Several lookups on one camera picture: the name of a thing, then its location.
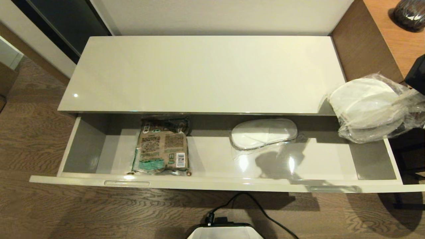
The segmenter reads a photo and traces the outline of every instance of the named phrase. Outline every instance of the white drawer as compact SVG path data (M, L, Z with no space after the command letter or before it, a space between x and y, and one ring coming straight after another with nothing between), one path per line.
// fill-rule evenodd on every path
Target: white drawer
M306 142L235 158L229 130L252 119L292 119ZM381 193L425 191L403 185L388 140L354 144L338 137L336 117L192 115L188 137L192 176L128 175L140 114L82 114L56 177L31 182L234 191Z

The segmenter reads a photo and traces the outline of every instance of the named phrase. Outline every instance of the drawer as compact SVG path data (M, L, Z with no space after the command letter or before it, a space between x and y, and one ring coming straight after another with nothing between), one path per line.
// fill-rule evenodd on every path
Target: drawer
M354 144L338 136L332 116L190 115L191 176L165 171L130 175L140 133L140 114L81 114L56 177L31 182L139 188L234 191L380 193L425 191L403 185L387 139ZM302 140L241 154L230 144L237 124L287 118Z

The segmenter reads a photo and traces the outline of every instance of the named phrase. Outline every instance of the cabinet top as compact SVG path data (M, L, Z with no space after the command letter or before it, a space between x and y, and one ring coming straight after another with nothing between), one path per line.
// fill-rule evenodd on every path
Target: cabinet top
M58 110L331 114L344 82L330 37L91 37Z

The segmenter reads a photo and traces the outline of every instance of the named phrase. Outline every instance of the white cabinet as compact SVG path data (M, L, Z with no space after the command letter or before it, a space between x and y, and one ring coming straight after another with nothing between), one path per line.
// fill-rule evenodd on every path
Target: white cabinet
M167 41L161 37L155 37L155 41L151 37L91 39L59 107L81 112L59 172L56 177L32 176L30 181L235 191L425 191L425 185L403 185L388 140L359 145L338 136L338 121L332 116L332 110L322 103L325 92L344 82L336 53L328 47L330 38L296 37L297 41L293 37L260 38L225 37L225 42L232 42L238 49L227 49L227 55L218 47L224 41L221 37L202 40L214 51L206 51L199 37L177 40L182 41L181 48L175 45L174 38ZM314 44L321 45L322 49L313 50ZM300 56L289 48L309 49L311 54ZM253 65L254 53L245 51L266 52L256 55L263 56L256 58L258 68L235 68L245 57L250 59L245 59L244 67ZM281 56L283 52L292 53ZM207 54L210 67L204 65L205 59L200 53ZM192 57L197 61L190 65ZM235 63L226 72L215 71L224 69L220 59L228 64L231 57ZM275 65L281 65L282 71ZM201 66L207 74L204 78L198 78L202 71L196 71ZM285 77L295 74L298 78ZM238 78L240 75L250 78ZM227 91L221 84L233 85L235 90ZM243 99L248 96L246 91L255 90L260 99ZM190 117L191 132L187 140L192 175L128 174L142 114L164 112L180 116L186 112ZM303 140L251 154L240 154L232 148L229 140L232 127L247 120L276 117L293 120Z

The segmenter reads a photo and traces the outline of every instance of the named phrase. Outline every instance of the barcode label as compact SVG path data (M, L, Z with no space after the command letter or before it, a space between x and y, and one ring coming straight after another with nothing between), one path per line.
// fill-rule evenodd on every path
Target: barcode label
M176 153L176 168L184 168L184 153Z

